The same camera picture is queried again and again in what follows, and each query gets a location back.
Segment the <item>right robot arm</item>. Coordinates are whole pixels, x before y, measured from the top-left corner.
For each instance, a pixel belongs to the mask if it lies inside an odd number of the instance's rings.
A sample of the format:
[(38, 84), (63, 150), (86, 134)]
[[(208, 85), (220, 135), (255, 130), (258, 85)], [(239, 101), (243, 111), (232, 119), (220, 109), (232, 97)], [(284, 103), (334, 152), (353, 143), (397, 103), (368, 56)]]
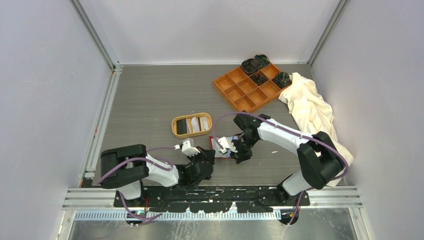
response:
[(240, 112), (233, 121), (242, 131), (239, 139), (229, 145), (230, 157), (237, 164), (253, 156), (252, 148), (258, 141), (271, 142), (297, 156), (300, 171), (278, 185), (277, 198), (283, 205), (291, 205), (297, 194), (305, 190), (321, 190), (348, 167), (330, 136), (323, 131), (302, 133), (265, 114), (253, 116)]

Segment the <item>red card holder wallet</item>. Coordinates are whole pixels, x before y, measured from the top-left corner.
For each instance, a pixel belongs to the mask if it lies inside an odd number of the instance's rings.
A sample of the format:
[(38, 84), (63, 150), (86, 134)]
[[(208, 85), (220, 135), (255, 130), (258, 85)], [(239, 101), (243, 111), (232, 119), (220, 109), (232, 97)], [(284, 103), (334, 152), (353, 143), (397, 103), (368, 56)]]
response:
[[(225, 147), (226, 143), (228, 144), (232, 144), (233, 140), (239, 140), (239, 136), (238, 135), (234, 135), (234, 136), (230, 136), (230, 137), (221, 137), (219, 138), (219, 142), (220, 144)], [(215, 140), (215, 138), (211, 135), (209, 136), (209, 144), (210, 144), (210, 149), (211, 150), (215, 150), (215, 158), (223, 158), (223, 159), (229, 159), (231, 157), (231, 151), (227, 150), (225, 153), (222, 153), (221, 148), (219, 147), (219, 145), (217, 144), (217, 141)]]

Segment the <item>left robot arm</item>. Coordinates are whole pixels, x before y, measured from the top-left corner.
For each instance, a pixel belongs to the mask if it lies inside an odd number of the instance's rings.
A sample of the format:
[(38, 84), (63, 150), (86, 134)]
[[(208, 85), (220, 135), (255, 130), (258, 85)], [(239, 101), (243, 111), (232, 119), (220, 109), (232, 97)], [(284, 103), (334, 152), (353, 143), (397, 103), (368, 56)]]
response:
[(105, 150), (100, 155), (101, 176), (97, 181), (103, 189), (115, 189), (133, 206), (141, 206), (146, 200), (143, 180), (160, 186), (185, 190), (210, 180), (215, 164), (215, 150), (194, 146), (185, 141), (172, 150), (181, 151), (189, 160), (187, 164), (173, 164), (154, 158), (146, 146), (135, 144)]

